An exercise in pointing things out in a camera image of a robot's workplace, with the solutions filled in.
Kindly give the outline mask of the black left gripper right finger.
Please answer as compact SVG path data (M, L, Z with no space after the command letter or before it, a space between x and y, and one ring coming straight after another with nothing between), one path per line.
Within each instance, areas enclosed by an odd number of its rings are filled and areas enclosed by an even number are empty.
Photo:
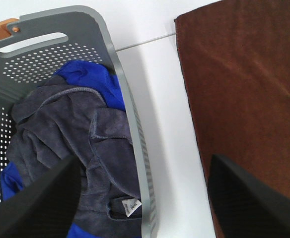
M214 154L208 192L226 238L290 238L290 199Z

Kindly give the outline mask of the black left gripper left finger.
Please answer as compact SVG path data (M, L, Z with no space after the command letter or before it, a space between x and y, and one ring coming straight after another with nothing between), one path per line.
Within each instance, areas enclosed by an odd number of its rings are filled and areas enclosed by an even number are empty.
M80 193L79 160L67 156L0 204L0 238L65 238Z

